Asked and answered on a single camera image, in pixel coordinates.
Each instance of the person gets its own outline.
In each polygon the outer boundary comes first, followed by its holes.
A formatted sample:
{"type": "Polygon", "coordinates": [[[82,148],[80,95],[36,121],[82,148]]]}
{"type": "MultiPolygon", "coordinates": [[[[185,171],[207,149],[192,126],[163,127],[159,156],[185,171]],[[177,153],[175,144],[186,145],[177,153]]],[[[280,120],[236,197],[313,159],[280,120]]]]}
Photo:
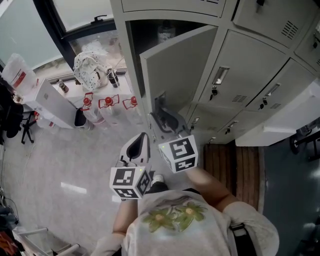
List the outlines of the person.
{"type": "Polygon", "coordinates": [[[169,190],[155,175],[139,211],[137,200],[121,202],[112,234],[98,241],[92,256],[230,256],[228,230],[238,224],[252,230],[257,256],[276,255],[278,232],[266,217],[205,170],[185,172],[196,190],[169,190]]]}

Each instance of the black and white pattern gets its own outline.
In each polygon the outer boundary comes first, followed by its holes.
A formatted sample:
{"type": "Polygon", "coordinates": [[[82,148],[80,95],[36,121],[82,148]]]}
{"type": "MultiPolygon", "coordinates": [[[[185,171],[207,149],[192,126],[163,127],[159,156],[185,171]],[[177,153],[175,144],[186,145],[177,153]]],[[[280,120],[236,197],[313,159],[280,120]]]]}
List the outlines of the black and white pattern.
{"type": "Polygon", "coordinates": [[[160,150],[160,153],[161,153],[161,155],[162,155],[163,160],[164,160],[164,161],[167,163],[167,165],[172,169],[171,162],[170,162],[169,158],[165,155],[165,153],[163,153],[162,150],[160,150]]]}
{"type": "Polygon", "coordinates": [[[195,166],[196,158],[192,157],[187,160],[183,160],[175,163],[175,171],[183,171],[185,169],[191,168],[195,166]]]}
{"type": "Polygon", "coordinates": [[[139,190],[142,196],[145,194],[149,183],[150,183],[149,175],[147,174],[147,171],[144,171],[138,184],[136,185],[136,188],[139,190]]]}
{"type": "Polygon", "coordinates": [[[135,168],[119,168],[116,170],[113,185],[114,186],[132,186],[134,182],[135,168]]]}
{"type": "Polygon", "coordinates": [[[195,153],[188,138],[171,142],[169,145],[174,160],[185,158],[195,153]]]}
{"type": "Polygon", "coordinates": [[[139,198],[131,188],[114,188],[114,190],[121,198],[139,198]]]}

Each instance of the red label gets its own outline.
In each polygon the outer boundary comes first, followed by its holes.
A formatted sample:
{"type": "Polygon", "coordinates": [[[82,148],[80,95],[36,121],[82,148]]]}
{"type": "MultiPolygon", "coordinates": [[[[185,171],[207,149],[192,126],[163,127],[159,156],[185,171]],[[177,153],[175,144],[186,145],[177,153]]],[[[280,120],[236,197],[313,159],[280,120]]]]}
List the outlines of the red label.
{"type": "Polygon", "coordinates": [[[17,88],[21,82],[23,81],[23,79],[25,78],[26,73],[22,71],[21,75],[19,76],[19,78],[15,81],[15,83],[13,84],[14,88],[17,88]]]}

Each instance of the open locker door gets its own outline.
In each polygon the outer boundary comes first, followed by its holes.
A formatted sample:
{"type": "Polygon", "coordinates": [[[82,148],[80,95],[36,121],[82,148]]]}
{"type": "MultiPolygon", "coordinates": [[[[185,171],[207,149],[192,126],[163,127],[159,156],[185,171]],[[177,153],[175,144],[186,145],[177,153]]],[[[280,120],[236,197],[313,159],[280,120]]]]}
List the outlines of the open locker door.
{"type": "Polygon", "coordinates": [[[193,100],[217,27],[207,25],[171,38],[140,54],[148,111],[165,93],[165,106],[181,110],[193,100]]]}

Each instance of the black window frame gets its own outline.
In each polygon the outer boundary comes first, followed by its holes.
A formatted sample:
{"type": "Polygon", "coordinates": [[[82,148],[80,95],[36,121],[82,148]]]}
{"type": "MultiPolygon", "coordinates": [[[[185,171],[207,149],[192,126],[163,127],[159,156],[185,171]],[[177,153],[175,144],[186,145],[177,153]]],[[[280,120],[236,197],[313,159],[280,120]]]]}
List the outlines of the black window frame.
{"type": "Polygon", "coordinates": [[[70,44],[71,41],[117,29],[113,19],[102,20],[92,17],[90,24],[66,31],[53,0],[33,0],[33,3],[54,44],[72,70],[76,53],[70,44]]]}

